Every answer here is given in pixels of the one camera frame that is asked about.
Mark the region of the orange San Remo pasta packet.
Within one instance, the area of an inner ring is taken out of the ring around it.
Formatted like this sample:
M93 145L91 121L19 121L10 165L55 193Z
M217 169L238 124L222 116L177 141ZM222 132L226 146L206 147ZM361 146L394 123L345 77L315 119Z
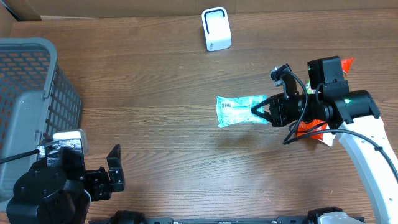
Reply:
M343 76L345 80L348 79L348 73L349 70L352 66L352 63L354 62L354 58L346 58L346 59L341 59L341 67L343 71ZM324 131L328 130L330 127L329 125L322 120L315 119L309 123L306 123L304 121L301 121L298 130L297 130L297 136L304 135L306 133L313 133L316 131ZM332 133L320 133L320 134L315 134L311 136L312 139L315 139L317 141L322 142L323 144L326 144L327 146L332 147L333 141L335 139L335 135Z

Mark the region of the teal snack bar packet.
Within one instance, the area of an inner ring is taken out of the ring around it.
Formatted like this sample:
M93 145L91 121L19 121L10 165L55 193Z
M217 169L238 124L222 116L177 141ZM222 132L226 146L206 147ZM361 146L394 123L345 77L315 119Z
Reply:
M251 108L267 99L266 95L227 98L216 96L218 127L224 128L238 123L268 124L264 118L252 114Z

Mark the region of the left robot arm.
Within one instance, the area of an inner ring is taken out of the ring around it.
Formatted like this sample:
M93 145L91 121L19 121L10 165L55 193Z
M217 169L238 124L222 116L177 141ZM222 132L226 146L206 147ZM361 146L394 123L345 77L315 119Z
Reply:
M84 223L91 202L125 189L121 146L107 155L108 168L86 170L80 139L38 146L44 157L14 184L6 214L10 223Z

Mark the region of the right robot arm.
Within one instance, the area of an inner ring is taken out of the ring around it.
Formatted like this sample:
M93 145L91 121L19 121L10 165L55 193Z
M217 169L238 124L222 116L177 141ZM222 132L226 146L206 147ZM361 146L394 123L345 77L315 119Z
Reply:
M283 92L253 106L251 113L273 127L290 125L291 133L302 122L326 122L325 132L349 154L377 223L397 223L397 156L376 102L366 90L350 90L338 56L309 61L307 67L314 94L299 93L304 83L284 64L269 74Z

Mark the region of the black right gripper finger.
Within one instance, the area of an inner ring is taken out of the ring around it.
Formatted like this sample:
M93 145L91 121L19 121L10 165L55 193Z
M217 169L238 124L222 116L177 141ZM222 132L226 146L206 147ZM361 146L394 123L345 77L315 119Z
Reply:
M264 101L262 101L262 102L256 104L255 106L253 106L253 107L251 108L251 111L252 111L253 113L258 112L258 109L259 109L259 108L264 107L265 105L268 105L269 103L270 103L270 99L267 98L266 100L264 100Z
M252 108L251 113L258 117L263 123L271 123L271 113L264 110L263 108Z

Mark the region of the green drink pouch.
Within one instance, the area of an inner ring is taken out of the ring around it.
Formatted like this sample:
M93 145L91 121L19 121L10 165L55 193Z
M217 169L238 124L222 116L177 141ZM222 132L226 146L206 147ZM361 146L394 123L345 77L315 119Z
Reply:
M311 95L311 94L315 94L316 93L316 89L313 89L311 87L311 83L310 80L307 80L307 82L305 83L305 91Z

